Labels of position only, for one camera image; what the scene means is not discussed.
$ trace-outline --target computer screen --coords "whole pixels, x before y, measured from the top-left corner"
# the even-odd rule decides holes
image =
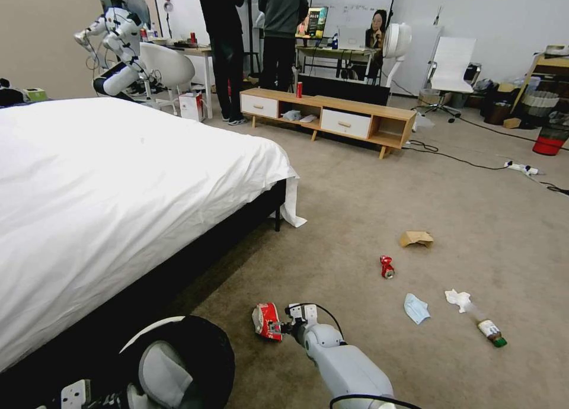
[[[322,40],[327,15],[327,7],[308,9],[308,15],[296,28],[296,38]]]

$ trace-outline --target bottle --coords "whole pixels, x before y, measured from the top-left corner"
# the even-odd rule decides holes
[[[488,338],[488,340],[493,343],[494,347],[500,348],[508,343],[502,336],[500,329],[498,329],[494,322],[492,322],[492,320],[490,320],[486,314],[480,311],[476,305],[474,305],[472,302],[468,302],[465,305],[464,309],[468,315],[476,322],[476,325],[478,326],[480,332],[482,332],[484,336],[486,336],[486,338]]]

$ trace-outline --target white chair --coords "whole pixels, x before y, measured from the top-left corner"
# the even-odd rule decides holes
[[[170,100],[157,99],[150,91],[150,84],[145,82],[146,96],[158,105],[159,108],[171,106],[174,115],[178,115],[176,110],[176,99],[174,99],[173,89],[176,88],[180,95],[180,85],[189,83],[194,78],[196,70],[189,58],[175,50],[153,43],[140,44],[140,59],[146,65],[147,70],[155,70],[159,82],[168,89]]]
[[[431,111],[441,110],[453,116],[449,123],[455,121],[455,117],[460,117],[461,112],[456,108],[443,105],[447,92],[459,92],[470,94],[474,92],[464,80],[464,73],[470,64],[472,52],[476,39],[462,39],[458,37],[441,37],[434,58],[431,61],[431,69],[427,86],[439,91],[439,100],[436,104],[418,106],[416,108],[426,108],[424,114]]]

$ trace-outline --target white drawer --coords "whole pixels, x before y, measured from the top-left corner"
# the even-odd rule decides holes
[[[279,102],[269,98],[241,95],[241,111],[255,116],[279,118]]]
[[[333,110],[322,110],[322,120],[320,127],[336,133],[357,136],[367,139],[369,124],[372,118],[369,116],[358,116],[356,114],[341,113]]]

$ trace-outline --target bottle cap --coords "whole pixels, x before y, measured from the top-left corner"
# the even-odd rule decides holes
[[[494,347],[500,348],[505,346],[508,343],[504,338],[500,337],[493,341]]]

